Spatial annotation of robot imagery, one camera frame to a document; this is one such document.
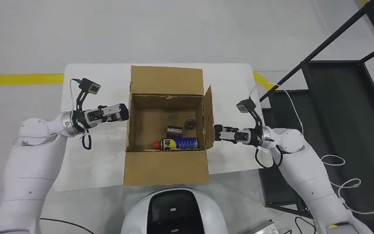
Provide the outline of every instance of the table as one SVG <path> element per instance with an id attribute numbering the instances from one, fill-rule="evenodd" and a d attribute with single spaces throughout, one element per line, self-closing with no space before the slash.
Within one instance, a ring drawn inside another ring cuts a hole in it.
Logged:
<path id="1" fill-rule="evenodd" d="M 70 64 L 65 68 L 61 111 L 72 108 L 69 81 L 71 78 L 87 78 L 101 85 L 97 95 L 89 94 L 83 109 L 95 109 L 98 105 L 129 103 L 131 66 L 166 66 L 201 68 L 204 89 L 212 86 L 213 115 L 215 124 L 241 128 L 253 128 L 254 120 L 249 114 L 238 111 L 236 104 L 248 98 L 255 87 L 249 64 Z M 72 84 L 75 99 L 79 94 L 76 83 Z M 256 111 L 262 117 L 256 89 L 251 98 Z M 60 174 L 53 185 L 57 191 L 81 190 L 123 184 L 126 149 L 126 122 L 104 123 L 90 130 L 92 149 L 81 146 L 79 136 L 69 138 Z M 215 142 L 209 149 L 209 174 L 229 173 L 261 168 L 254 159 L 255 148 L 230 142 Z M 266 165 L 272 158 L 260 158 Z"/>

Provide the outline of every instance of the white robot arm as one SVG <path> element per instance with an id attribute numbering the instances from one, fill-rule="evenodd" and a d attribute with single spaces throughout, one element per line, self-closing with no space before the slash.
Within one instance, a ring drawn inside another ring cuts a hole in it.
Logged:
<path id="1" fill-rule="evenodd" d="M 319 234 L 373 233 L 344 206 L 344 201 L 331 187 L 323 162 L 298 130 L 263 127 L 251 99 L 241 101 L 237 107 L 254 117 L 256 127 L 239 130 L 216 125 L 216 140 L 270 150 L 283 177 L 301 196 L 317 221 Z"/>
<path id="2" fill-rule="evenodd" d="M 83 83 L 98 91 L 97 84 Z M 125 121 L 124 104 L 62 112 L 55 120 L 31 118 L 20 127 L 4 171 L 4 195 L 0 205 L 0 233 L 39 234 L 44 200 L 63 163 L 68 137 L 84 133 L 102 122 Z"/>

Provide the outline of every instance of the concrete floor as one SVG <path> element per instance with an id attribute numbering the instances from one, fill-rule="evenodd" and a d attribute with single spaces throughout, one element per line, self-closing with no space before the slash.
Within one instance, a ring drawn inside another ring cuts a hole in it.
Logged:
<path id="1" fill-rule="evenodd" d="M 0 74 L 63 73 L 70 63 L 249 63 L 277 82 L 358 8 L 356 0 L 3 0 Z M 374 40 L 367 22 L 360 20 L 317 59 L 359 59 L 370 53 Z M 373 61 L 367 66 L 374 70 Z M 284 87 L 306 88 L 302 74 Z M 20 123 L 53 119 L 61 91 L 61 85 L 0 87 L 0 171 Z M 229 233 L 268 219 L 282 233 L 296 231 L 295 216 L 262 206 L 256 170 L 213 175 L 211 181 L 191 187 L 217 201 Z M 119 233 L 131 206 L 160 188 L 50 191 L 43 217 L 76 222 L 95 233 Z M 42 221 L 41 226 L 45 233 L 84 233 L 60 223 Z"/>

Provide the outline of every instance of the cardboard box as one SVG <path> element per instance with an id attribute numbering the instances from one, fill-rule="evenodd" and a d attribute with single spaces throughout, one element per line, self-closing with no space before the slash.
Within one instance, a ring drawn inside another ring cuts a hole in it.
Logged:
<path id="1" fill-rule="evenodd" d="M 183 137 L 196 137 L 198 149 L 153 149 L 168 125 L 183 127 L 187 119 L 196 127 L 183 129 Z M 208 183 L 213 122 L 212 90 L 204 95 L 201 69 L 132 66 L 124 185 Z"/>

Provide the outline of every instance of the blue and yellow can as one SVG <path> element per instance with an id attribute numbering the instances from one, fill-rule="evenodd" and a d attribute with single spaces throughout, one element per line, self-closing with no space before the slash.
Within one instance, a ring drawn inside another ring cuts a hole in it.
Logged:
<path id="1" fill-rule="evenodd" d="M 175 149 L 197 149 L 198 140 L 195 137 L 162 139 L 161 142 L 154 142 L 153 149 L 155 150 L 175 150 Z"/>

